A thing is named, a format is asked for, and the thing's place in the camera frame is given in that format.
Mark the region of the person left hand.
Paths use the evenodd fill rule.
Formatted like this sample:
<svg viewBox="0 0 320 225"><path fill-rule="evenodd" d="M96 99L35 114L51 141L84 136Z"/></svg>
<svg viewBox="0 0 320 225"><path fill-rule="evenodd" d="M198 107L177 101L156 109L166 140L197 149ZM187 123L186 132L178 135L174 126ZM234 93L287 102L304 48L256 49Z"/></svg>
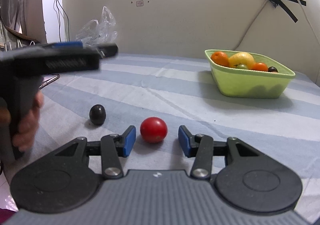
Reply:
<svg viewBox="0 0 320 225"><path fill-rule="evenodd" d="M20 152L29 150L35 141L35 135L39 128L40 111L44 103L44 96L39 90L34 97L33 106L21 119L17 133L12 137L12 144Z"/></svg>

